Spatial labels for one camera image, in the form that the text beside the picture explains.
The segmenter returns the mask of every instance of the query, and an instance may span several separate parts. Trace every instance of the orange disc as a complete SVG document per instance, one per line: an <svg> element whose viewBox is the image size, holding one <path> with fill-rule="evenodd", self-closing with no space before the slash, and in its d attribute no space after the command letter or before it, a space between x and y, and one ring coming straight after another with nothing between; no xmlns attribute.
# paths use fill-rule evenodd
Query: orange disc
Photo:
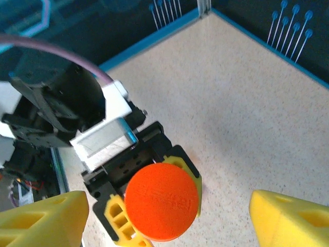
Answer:
<svg viewBox="0 0 329 247"><path fill-rule="evenodd" d="M132 177L124 201L133 226L146 238L161 242L179 237L191 226L199 199L195 183L184 170L157 163Z"/></svg>

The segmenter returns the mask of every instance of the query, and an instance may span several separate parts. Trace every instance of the dark wall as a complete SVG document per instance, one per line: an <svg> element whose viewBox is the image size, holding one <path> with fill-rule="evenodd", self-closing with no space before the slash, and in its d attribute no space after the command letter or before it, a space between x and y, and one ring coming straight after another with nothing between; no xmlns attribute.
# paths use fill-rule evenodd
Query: dark wall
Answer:
<svg viewBox="0 0 329 247"><path fill-rule="evenodd" d="M282 11L273 47L276 48L278 44L277 51L285 55L291 40L291 46L286 55L290 58L297 43L296 50L291 58L293 61L296 61L298 53L302 49L305 41L305 35L310 34L311 30L313 34L306 40L297 63L320 79L329 83L329 3L327 0L213 0L212 2L216 10L220 11L264 42L267 42L273 23L269 45L272 44L274 38L274 33L282 10L281 6L284 7L286 5ZM299 9L298 13L295 15L293 14L294 6L297 6L294 10ZM273 22L272 16L274 11L277 13L277 18ZM298 42L299 35L305 24L305 14L307 12L308 14L312 14L312 18L306 22ZM284 43L293 16L294 19L290 32ZM284 17L288 18L288 22L285 26L283 25ZM291 39L294 34L293 26L297 22L300 24L300 29L296 31L294 38Z"/></svg>
<svg viewBox="0 0 329 247"><path fill-rule="evenodd" d="M42 13L45 13L41 11L42 3L49 1L7 0L5 4L0 3L0 32L22 33L40 23ZM154 17L158 27L161 28L161 25L165 25L165 21L168 24L181 17L179 7L182 15L197 7L196 0L53 0L51 2L53 4L49 12L49 27L33 36L72 49L98 65L156 32ZM14 69L23 51L24 49L15 47L0 53L0 80L8 80L8 73Z"/></svg>

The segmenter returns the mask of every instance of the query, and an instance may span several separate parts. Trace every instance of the beige tabletop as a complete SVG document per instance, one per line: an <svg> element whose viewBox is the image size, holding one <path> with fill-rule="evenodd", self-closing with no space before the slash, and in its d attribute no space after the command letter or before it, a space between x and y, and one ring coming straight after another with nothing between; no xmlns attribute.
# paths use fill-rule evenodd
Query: beige tabletop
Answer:
<svg viewBox="0 0 329 247"><path fill-rule="evenodd" d="M258 246L255 189L329 205L329 91L217 16L109 73L203 177L201 217L156 247ZM84 189L74 152L61 155L70 189ZM114 246L93 213L83 237L86 247Z"/></svg>

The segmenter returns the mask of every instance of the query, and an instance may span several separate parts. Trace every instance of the red wire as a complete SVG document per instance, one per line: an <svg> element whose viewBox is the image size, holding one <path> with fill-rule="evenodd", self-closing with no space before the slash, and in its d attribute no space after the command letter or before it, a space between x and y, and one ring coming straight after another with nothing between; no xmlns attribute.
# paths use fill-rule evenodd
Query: red wire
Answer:
<svg viewBox="0 0 329 247"><path fill-rule="evenodd" d="M37 184L39 184L38 182L25 181L25 184L26 184L27 186L31 187L32 189L40 190L40 189L42 189L42 187L43 187L43 185L44 185L44 182L43 182L43 181L41 182L41 185L40 185L39 188L37 188L37 187L35 187L35 186L32 185L32 184L37 185Z"/></svg>

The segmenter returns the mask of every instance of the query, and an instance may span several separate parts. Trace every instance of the yellow foam block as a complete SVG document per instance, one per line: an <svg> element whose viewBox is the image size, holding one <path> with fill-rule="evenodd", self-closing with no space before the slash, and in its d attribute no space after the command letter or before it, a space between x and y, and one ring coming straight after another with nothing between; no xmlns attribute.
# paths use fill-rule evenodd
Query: yellow foam block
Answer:
<svg viewBox="0 0 329 247"><path fill-rule="evenodd" d="M255 190L249 212L261 247L329 246L329 207Z"/></svg>
<svg viewBox="0 0 329 247"><path fill-rule="evenodd" d="M72 191L0 213L0 247L79 247L89 213Z"/></svg>

